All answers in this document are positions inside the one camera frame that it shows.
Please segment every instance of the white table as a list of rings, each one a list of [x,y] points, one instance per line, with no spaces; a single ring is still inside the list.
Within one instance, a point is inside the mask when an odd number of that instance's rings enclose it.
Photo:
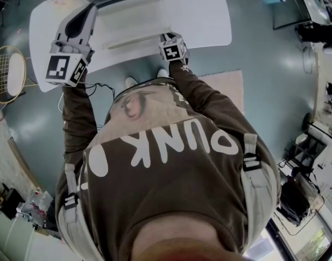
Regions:
[[[322,1],[320,1],[320,2],[317,0],[303,0],[303,1],[305,2],[305,5],[308,10],[310,18],[288,23],[288,24],[285,24],[285,25],[282,25],[282,26],[279,26],[279,27],[273,28],[273,29],[274,30],[283,29],[283,28],[287,28],[290,26],[307,23],[310,21],[316,22],[321,25],[328,25],[331,23],[326,6],[324,5],[324,3],[322,3]]]
[[[47,63],[44,61],[58,26],[74,9],[87,3],[87,0],[71,0],[68,5],[58,8],[52,2],[45,1],[32,11],[29,26],[30,55],[36,79],[43,92],[56,87],[45,82]],[[172,31],[181,34],[188,48],[226,46],[231,43],[231,23],[226,0],[160,0],[159,3],[159,8],[162,9],[160,22],[168,24]],[[128,16],[131,11],[133,8],[119,13]],[[114,18],[118,18],[116,13],[104,13],[103,16],[97,17],[90,39],[90,45],[96,52],[88,67],[89,73],[124,61],[159,54],[159,38],[107,49],[107,41],[113,40],[118,34],[118,28],[112,29]],[[149,24],[152,18],[141,18],[145,20],[145,28],[155,25]]]

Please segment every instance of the shoe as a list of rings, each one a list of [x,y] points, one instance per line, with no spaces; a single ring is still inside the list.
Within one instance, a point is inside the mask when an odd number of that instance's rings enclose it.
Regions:
[[[138,82],[133,77],[130,76],[126,78],[125,84],[126,84],[126,89],[128,89],[135,85],[138,85]]]
[[[159,77],[170,77],[170,75],[168,74],[168,72],[165,69],[161,69],[157,73],[157,78],[159,78]]]

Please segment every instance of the pink rug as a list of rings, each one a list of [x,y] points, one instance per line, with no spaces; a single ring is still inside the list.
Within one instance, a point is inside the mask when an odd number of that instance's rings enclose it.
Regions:
[[[241,113],[244,113],[244,91],[242,71],[230,71],[201,76],[213,89],[228,96],[237,106]]]

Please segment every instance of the gray harness strap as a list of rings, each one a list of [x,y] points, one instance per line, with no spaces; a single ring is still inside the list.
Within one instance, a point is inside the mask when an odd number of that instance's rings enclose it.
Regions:
[[[70,249],[82,260],[103,261],[86,225],[81,200],[77,195],[74,165],[66,164],[68,197],[58,215],[59,231]]]
[[[269,165],[256,154],[256,134],[245,134],[244,165],[241,182],[245,192],[248,216],[246,250],[266,227],[277,205],[277,183]]]

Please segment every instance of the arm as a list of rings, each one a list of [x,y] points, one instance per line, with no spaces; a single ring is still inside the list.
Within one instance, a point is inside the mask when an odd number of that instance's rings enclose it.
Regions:
[[[192,109],[211,119],[218,128],[238,138],[244,148],[244,134],[256,131],[237,109],[233,102],[219,91],[208,86],[207,83],[195,76],[192,71],[184,71],[181,61],[170,63],[170,75],[177,82],[179,91],[189,102]],[[279,170],[266,145],[258,137],[257,154],[274,171],[277,180],[277,191],[280,194]]]
[[[82,81],[85,80],[86,73],[82,76]],[[83,86],[79,84],[76,88],[62,89],[65,157],[86,149],[97,134],[92,105]]]

